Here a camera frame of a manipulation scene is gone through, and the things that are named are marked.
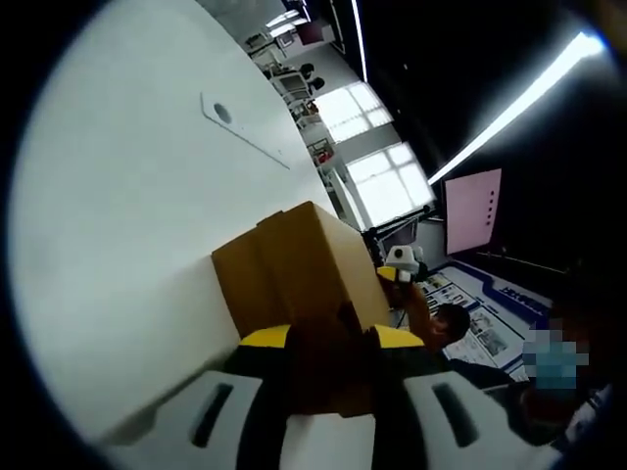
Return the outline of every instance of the ceiling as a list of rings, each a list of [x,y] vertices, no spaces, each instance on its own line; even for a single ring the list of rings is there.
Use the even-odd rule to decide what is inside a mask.
[[[362,76],[351,0],[334,1],[346,60]],[[359,2],[367,81],[428,176],[504,111],[580,30],[591,28],[562,4]],[[503,169],[490,249],[565,269],[583,244],[593,243],[594,251],[606,245],[600,220],[615,220],[617,163],[627,155],[625,93],[614,52],[580,63],[445,177]],[[434,190],[441,196],[442,184]]]

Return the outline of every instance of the face mask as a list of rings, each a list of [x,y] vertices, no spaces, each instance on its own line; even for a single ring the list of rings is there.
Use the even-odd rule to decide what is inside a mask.
[[[577,352],[577,343],[562,341],[556,331],[534,333],[533,341],[523,346],[522,360],[527,375],[536,378],[536,389],[554,397],[574,395],[577,366],[588,365],[588,354]]]

